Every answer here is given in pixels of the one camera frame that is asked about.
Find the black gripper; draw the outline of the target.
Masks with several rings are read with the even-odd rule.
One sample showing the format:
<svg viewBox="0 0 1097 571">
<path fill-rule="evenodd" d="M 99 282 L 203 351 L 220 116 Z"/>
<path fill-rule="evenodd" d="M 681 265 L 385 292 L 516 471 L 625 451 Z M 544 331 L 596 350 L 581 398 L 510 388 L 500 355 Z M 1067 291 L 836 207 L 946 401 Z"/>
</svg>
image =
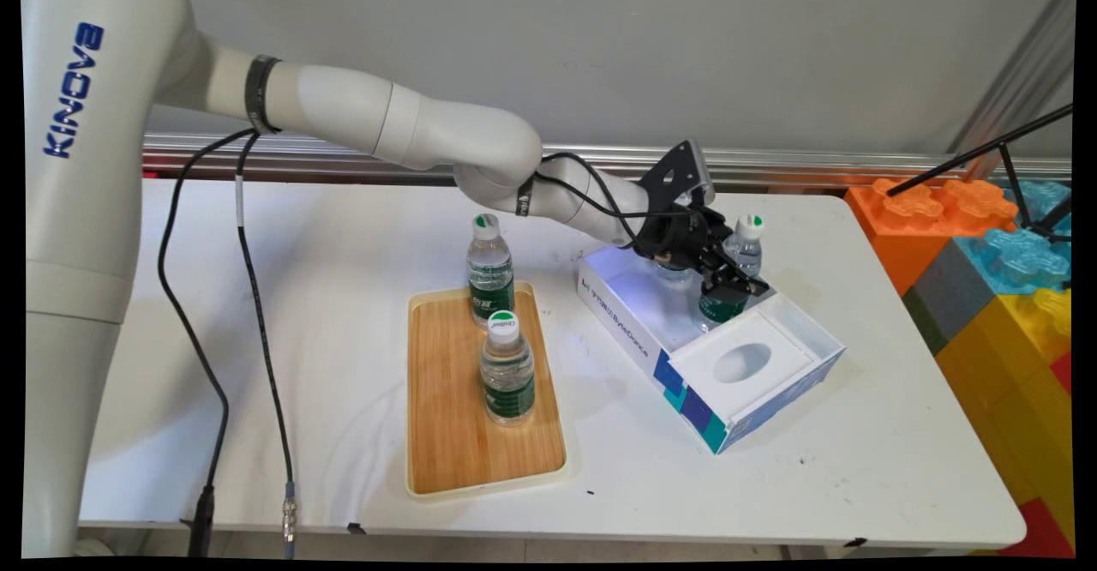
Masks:
<svg viewBox="0 0 1097 571">
<path fill-rule="evenodd" d="M 669 212 L 648 215 L 634 238 L 634 252 L 669 267 L 685 267 L 702 275 L 702 297 L 722 302 L 746 301 L 770 290 L 770 285 L 740 270 L 728 256 L 714 258 L 724 251 L 734 235 L 720 212 L 703 205 L 682 207 L 672 204 Z"/>
</svg>

